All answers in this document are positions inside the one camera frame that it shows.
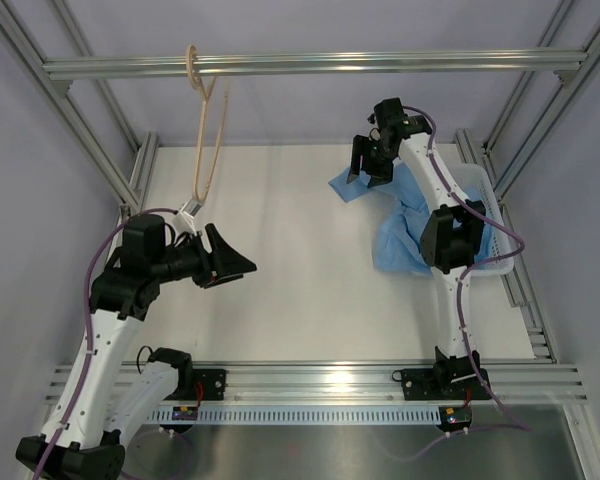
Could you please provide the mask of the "blue button-up shirt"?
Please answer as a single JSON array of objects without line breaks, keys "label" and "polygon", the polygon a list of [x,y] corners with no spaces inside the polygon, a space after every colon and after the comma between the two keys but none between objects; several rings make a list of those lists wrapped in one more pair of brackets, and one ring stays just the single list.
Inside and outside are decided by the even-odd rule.
[{"label": "blue button-up shirt", "polygon": [[373,246],[374,268],[383,272],[431,276],[420,252],[420,238],[430,214],[424,195],[407,165],[394,166],[393,181],[367,186],[370,176],[362,172],[352,182],[348,172],[329,181],[330,187],[348,203],[373,191],[394,199],[391,212],[381,223]]}]

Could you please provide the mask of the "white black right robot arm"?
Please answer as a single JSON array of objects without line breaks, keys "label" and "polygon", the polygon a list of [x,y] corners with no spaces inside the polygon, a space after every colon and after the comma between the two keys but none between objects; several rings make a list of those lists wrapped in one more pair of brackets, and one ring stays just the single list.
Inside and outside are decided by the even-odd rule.
[{"label": "white black right robot arm", "polygon": [[486,399],[488,380],[480,369],[480,355],[462,311],[470,272],[481,249],[485,206],[469,199],[439,159],[434,122],[423,111],[406,108],[399,98],[389,98],[375,105],[368,121],[374,129],[354,137],[346,182],[366,175],[370,188],[387,185],[395,177],[395,160],[401,160],[411,171],[429,211],[419,244],[436,285],[438,342],[432,367],[401,376],[404,395]]}]

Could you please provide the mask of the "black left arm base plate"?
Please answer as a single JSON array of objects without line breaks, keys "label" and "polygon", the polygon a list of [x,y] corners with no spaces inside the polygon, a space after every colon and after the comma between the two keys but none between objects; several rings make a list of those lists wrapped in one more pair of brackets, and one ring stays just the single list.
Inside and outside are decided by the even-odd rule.
[{"label": "black left arm base plate", "polygon": [[171,400],[223,401],[227,371],[220,368],[187,368],[179,372]]}]

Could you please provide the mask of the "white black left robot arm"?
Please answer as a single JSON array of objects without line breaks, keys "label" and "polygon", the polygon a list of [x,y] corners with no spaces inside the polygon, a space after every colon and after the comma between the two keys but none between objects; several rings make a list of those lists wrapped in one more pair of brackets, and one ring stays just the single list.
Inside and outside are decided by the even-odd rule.
[{"label": "white black left robot arm", "polygon": [[201,404],[210,395],[189,353],[159,347],[117,404],[109,404],[162,285],[190,279],[209,289],[257,269],[213,224],[199,233],[179,212],[167,223],[167,212],[149,209],[119,225],[120,245],[98,276],[85,277],[85,330],[67,383],[41,432],[22,438],[16,449],[36,479],[116,479],[131,439],[162,401]]}]

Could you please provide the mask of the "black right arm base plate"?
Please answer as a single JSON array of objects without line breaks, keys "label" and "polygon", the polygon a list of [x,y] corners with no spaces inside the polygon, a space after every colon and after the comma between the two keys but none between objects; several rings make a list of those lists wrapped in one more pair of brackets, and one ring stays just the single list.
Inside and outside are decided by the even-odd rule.
[{"label": "black right arm base plate", "polygon": [[394,370],[391,379],[401,385],[404,399],[408,401],[491,399],[491,395],[475,375],[468,379],[443,383],[434,377],[432,367],[405,368]]}]

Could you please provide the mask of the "beige wooden clothes hanger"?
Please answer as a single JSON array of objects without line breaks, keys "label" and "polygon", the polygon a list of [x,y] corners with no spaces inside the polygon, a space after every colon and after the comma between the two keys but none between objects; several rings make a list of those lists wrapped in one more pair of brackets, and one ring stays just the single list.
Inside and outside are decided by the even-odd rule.
[{"label": "beige wooden clothes hanger", "polygon": [[195,45],[188,45],[185,53],[186,75],[192,89],[199,95],[201,100],[201,110],[199,116],[196,156],[194,161],[194,174],[192,183],[192,198],[201,205],[206,203],[211,187],[213,185],[217,165],[220,157],[220,150],[224,142],[227,117],[229,110],[229,99],[231,92],[231,82],[226,79],[222,93],[222,109],[220,115],[220,124],[216,131],[213,156],[208,168],[203,166],[203,149],[207,132],[207,123],[211,110],[211,104],[214,99],[216,85],[219,76],[213,76],[209,82],[202,79],[197,70],[198,56]]}]

